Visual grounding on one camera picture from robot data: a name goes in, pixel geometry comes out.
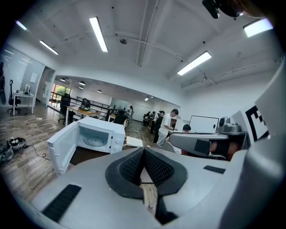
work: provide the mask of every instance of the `door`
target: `door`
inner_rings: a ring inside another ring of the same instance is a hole
[[[218,118],[192,115],[189,123],[191,126],[190,133],[215,133],[218,123]]]
[[[60,130],[48,141],[48,150],[57,175],[66,172],[77,147],[78,123],[73,122]]]

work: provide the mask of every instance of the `black pants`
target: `black pants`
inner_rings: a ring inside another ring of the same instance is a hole
[[[157,143],[158,138],[159,138],[159,130],[155,130],[155,137],[154,137],[153,142],[154,142],[154,143]]]
[[[152,121],[151,128],[150,128],[150,133],[151,133],[151,134],[153,134],[154,128],[155,128],[155,122]]]

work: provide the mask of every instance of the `cable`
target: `cable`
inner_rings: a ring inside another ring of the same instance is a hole
[[[126,141],[126,144],[123,144],[123,146],[127,146],[127,137],[126,136],[124,136],[124,141]]]
[[[25,122],[23,122],[23,125],[26,125],[26,124],[30,124],[29,125],[29,127],[37,127],[36,128],[36,131],[39,131],[39,132],[41,132],[41,134],[39,134],[39,135],[37,135],[37,139],[38,139],[38,137],[40,136],[40,135],[42,135],[43,133],[44,133],[44,131],[40,131],[38,128],[38,126],[35,124],[35,125],[33,125],[32,123],[29,123],[28,121],[30,121],[30,120],[32,120],[32,119],[35,119],[35,116],[32,116],[32,117],[28,117],[27,118],[27,120],[25,121]],[[44,143],[44,145],[45,146],[48,146],[47,144],[45,144],[45,142],[43,141],[43,140],[41,140],[41,139],[38,139],[39,141],[41,141],[42,143]]]
[[[46,158],[46,154],[45,154],[45,153],[43,153],[43,154],[42,154],[42,156],[40,156],[40,155],[38,155],[38,154],[37,154],[36,148],[35,148],[33,145],[29,145],[29,146],[32,146],[32,147],[34,148],[35,153],[36,153],[36,155],[37,155],[38,157],[42,157],[42,158],[44,158],[44,159],[46,159],[46,160],[50,161],[50,159],[49,159],[49,158]]]
[[[71,165],[71,163],[68,164],[68,166],[67,166],[67,171],[68,171],[68,167],[69,167],[70,165]]]
[[[23,155],[23,153],[24,153],[24,149],[23,149],[23,146],[21,147],[21,149],[17,149],[18,151],[17,152],[15,152],[14,151],[14,153],[17,153],[17,157],[22,157],[22,155]]]

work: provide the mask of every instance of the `microwave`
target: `microwave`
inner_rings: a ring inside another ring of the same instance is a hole
[[[116,153],[122,151],[124,139],[123,125],[86,117],[67,125],[47,143],[54,169],[59,176],[67,171],[77,146]]]

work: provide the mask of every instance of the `microwave door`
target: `microwave door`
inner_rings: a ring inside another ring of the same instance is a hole
[[[73,122],[47,141],[50,157],[58,176],[67,171],[69,162],[76,150],[78,126],[77,122]]]

